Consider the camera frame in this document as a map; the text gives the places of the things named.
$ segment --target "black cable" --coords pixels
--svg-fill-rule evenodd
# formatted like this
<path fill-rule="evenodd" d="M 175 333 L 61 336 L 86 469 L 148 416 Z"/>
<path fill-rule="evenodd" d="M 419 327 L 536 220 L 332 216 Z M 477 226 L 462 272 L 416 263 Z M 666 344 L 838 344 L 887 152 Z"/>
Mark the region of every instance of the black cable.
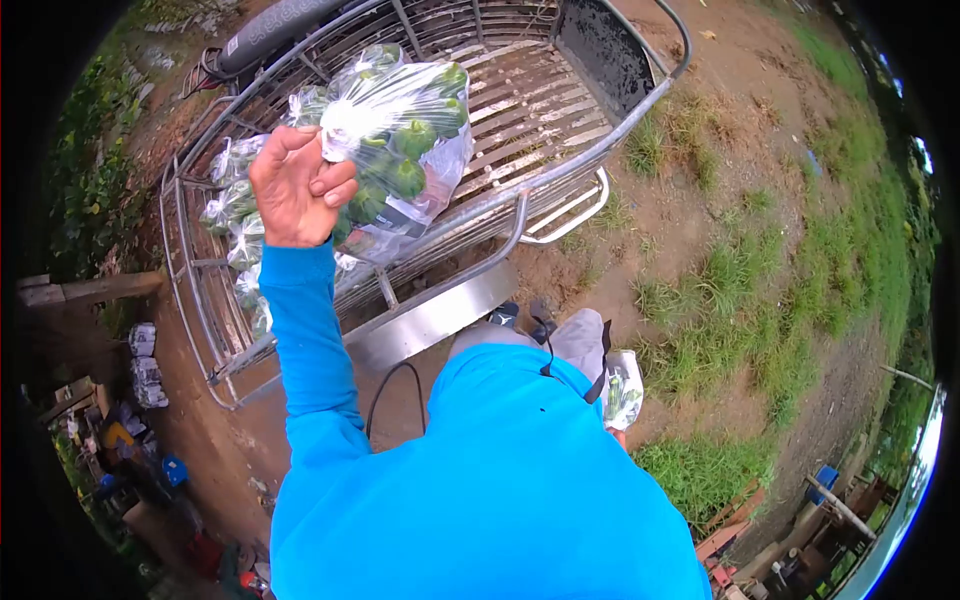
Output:
<path fill-rule="evenodd" d="M 383 388 L 387 385 L 387 382 L 390 381 L 390 377 L 397 371 L 400 367 L 409 367 L 410 371 L 414 372 L 414 378 L 417 380 L 417 399 L 420 402 L 420 425 L 423 427 L 423 434 L 426 434 L 426 413 L 423 410 L 423 388 L 420 386 L 420 374 L 417 372 L 417 369 L 408 363 L 403 361 L 398 365 L 394 365 L 392 369 L 387 371 L 387 374 L 384 375 L 383 381 L 380 382 L 380 387 L 376 389 L 376 394 L 373 395 L 373 402 L 370 404 L 370 412 L 367 414 L 367 439 L 370 439 L 370 432 L 373 429 L 373 409 L 376 408 L 376 402 L 380 399 L 380 393 L 383 392 Z"/>

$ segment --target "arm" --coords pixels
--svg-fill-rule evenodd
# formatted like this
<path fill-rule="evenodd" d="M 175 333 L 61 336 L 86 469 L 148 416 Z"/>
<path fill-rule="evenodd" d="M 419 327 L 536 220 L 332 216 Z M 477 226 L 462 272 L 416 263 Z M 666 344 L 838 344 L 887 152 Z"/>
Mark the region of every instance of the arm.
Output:
<path fill-rule="evenodd" d="M 370 453 L 333 310 L 327 239 L 340 206 L 356 193 L 356 170 L 324 161 L 318 132 L 277 128 L 250 168 L 265 229 L 259 283 L 274 317 L 292 451 L 272 543 L 282 543 L 338 475 Z"/>

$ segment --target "dirt ground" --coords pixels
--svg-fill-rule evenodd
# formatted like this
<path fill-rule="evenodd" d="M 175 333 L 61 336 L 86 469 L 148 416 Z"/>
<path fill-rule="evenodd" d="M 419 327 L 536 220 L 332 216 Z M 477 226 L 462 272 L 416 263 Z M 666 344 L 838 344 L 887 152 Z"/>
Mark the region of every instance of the dirt ground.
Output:
<path fill-rule="evenodd" d="M 240 6 L 249 15 L 266 4 L 258 0 Z M 641 0 L 614 4 L 672 63 L 671 49 L 678 38 L 656 5 Z M 630 204 L 634 224 L 612 235 L 595 228 L 586 231 L 603 270 L 592 287 L 578 285 L 586 268 L 583 257 L 568 256 L 558 245 L 520 246 L 510 256 L 521 277 L 516 297 L 521 306 L 533 297 L 548 296 L 561 317 L 582 307 L 596 309 L 613 320 L 615 345 L 626 345 L 638 332 L 651 331 L 634 307 L 631 281 L 637 276 L 672 279 L 699 264 L 718 230 L 716 216 L 745 188 L 767 185 L 777 192 L 776 211 L 786 245 L 795 247 L 802 234 L 803 184 L 799 177 L 784 173 L 780 159 L 784 153 L 802 156 L 804 129 L 833 114 L 828 86 L 803 60 L 791 32 L 768 11 L 733 0 L 712 0 L 708 8 L 698 0 L 675 0 L 671 5 L 694 37 L 694 62 L 681 86 L 713 99 L 727 125 L 728 134 L 711 141 L 723 157 L 716 191 L 705 197 L 683 167 L 668 168 L 657 180 L 639 180 L 615 157 L 608 170 L 620 197 Z M 230 26 L 243 20 L 238 16 L 221 31 L 232 31 Z M 176 101 L 182 76 L 203 46 L 222 45 L 224 39 L 223 33 L 219 38 L 195 33 L 188 44 L 184 42 L 195 48 L 195 56 L 157 81 L 146 118 L 133 137 L 144 182 L 159 175 L 172 146 L 182 142 L 189 123 L 210 99 L 207 95 Z M 762 108 L 771 105 L 780 113 L 778 125 Z M 148 221 L 141 232 L 147 250 L 160 239 L 156 227 L 156 220 Z M 638 242 L 644 236 L 656 240 L 656 252 L 641 251 Z M 169 289 L 152 300 L 150 311 L 157 325 L 156 357 L 171 399 L 169 408 L 152 418 L 161 440 L 187 464 L 187 485 L 212 530 L 268 544 L 269 495 L 276 493 L 289 466 L 282 393 L 236 412 L 219 408 L 193 358 Z M 424 400 L 448 348 L 449 340 L 412 359 L 423 381 Z M 845 340 L 824 344 L 819 352 L 825 365 L 822 385 L 805 396 L 796 424 L 782 438 L 769 508 L 739 541 L 737 561 L 749 560 L 789 523 L 804 493 L 804 474 L 823 462 L 835 464 L 874 406 L 882 385 L 874 365 L 883 355 L 876 324 L 863 324 Z M 267 376 L 275 369 L 271 362 L 251 375 Z M 366 414 L 379 376 L 358 372 L 356 380 L 361 414 Z M 725 393 L 710 400 L 682 398 L 668 405 L 647 397 L 637 424 L 628 431 L 628 444 L 637 447 L 662 435 L 688 437 L 695 432 L 749 438 L 765 425 L 765 400 L 750 393 L 749 374 L 744 372 Z M 400 372 L 378 405 L 372 443 L 374 449 L 387 449 L 419 434 L 412 376 Z M 269 492 L 259 492 L 254 482 L 262 482 Z M 261 506 L 264 499 L 266 508 Z"/>

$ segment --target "hand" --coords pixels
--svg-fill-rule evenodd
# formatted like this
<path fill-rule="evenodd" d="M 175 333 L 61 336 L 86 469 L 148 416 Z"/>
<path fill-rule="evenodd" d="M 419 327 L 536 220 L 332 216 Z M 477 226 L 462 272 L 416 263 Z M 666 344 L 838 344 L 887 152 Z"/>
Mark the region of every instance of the hand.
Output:
<path fill-rule="evenodd" d="M 618 442 L 620 442 L 620 446 L 622 446 L 623 450 L 626 451 L 627 450 L 627 434 L 613 427 L 607 427 L 607 431 L 611 435 L 613 435 Z"/>
<path fill-rule="evenodd" d="M 250 165 L 268 246 L 320 246 L 340 206 L 357 192 L 353 162 L 324 160 L 319 133 L 318 127 L 277 127 Z"/>

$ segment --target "metal rack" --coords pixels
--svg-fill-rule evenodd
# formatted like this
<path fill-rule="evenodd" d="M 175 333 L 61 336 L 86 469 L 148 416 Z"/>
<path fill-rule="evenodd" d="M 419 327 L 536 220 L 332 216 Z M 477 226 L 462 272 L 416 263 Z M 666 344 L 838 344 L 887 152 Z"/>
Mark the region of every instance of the metal rack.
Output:
<path fill-rule="evenodd" d="M 607 0 L 370 0 L 310 34 L 239 94 L 211 103 L 163 174 L 160 222 L 174 297 L 217 403 L 234 410 L 279 382 L 276 373 L 238 392 L 235 377 L 272 355 L 276 339 L 254 340 L 233 296 L 225 240 L 197 220 L 218 191 L 206 173 L 225 136 L 268 132 L 290 94 L 329 81 L 372 43 L 399 43 L 418 60 L 456 60 L 469 72 L 475 156 L 450 207 L 389 264 L 359 263 L 336 283 L 339 315 L 381 294 L 387 302 L 385 312 L 344 336 L 348 351 L 363 354 L 390 322 L 412 319 L 408 315 L 426 302 L 489 271 L 517 242 L 556 241 L 603 206 L 609 193 L 604 159 L 689 63 L 686 27 L 665 2 L 655 1 L 684 43 L 684 58 L 672 72 Z M 663 76 L 656 84 L 650 62 Z M 529 227 L 528 218 L 536 219 Z M 397 301 L 397 286 L 504 235 L 488 258 Z"/>

